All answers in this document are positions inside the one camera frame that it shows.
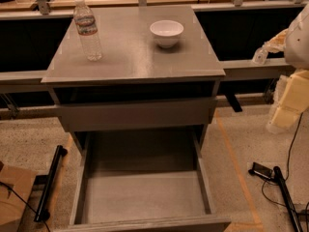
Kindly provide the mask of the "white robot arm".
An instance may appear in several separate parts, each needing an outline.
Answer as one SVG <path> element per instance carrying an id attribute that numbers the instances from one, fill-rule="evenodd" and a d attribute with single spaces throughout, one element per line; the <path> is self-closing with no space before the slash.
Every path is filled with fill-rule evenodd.
<path id="1" fill-rule="evenodd" d="M 288 130 L 309 107 L 309 4 L 293 20 L 288 29 L 264 43 L 268 52 L 284 52 L 287 64 L 295 68 L 289 77 L 281 76 L 270 109 L 267 129 L 272 133 Z"/>

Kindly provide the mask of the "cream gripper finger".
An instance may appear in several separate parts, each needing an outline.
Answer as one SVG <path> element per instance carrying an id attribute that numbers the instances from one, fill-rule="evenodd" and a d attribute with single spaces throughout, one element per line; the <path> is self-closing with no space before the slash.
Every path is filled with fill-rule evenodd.
<path id="1" fill-rule="evenodd" d="M 308 107 L 309 71 L 281 75 L 275 86 L 267 130 L 272 133 L 287 131 Z"/>
<path id="2" fill-rule="evenodd" d="M 288 30 L 284 29 L 276 36 L 271 38 L 269 41 L 265 42 L 263 45 L 263 49 L 270 53 L 278 53 L 283 52 L 285 49 L 285 40 L 287 36 Z"/>

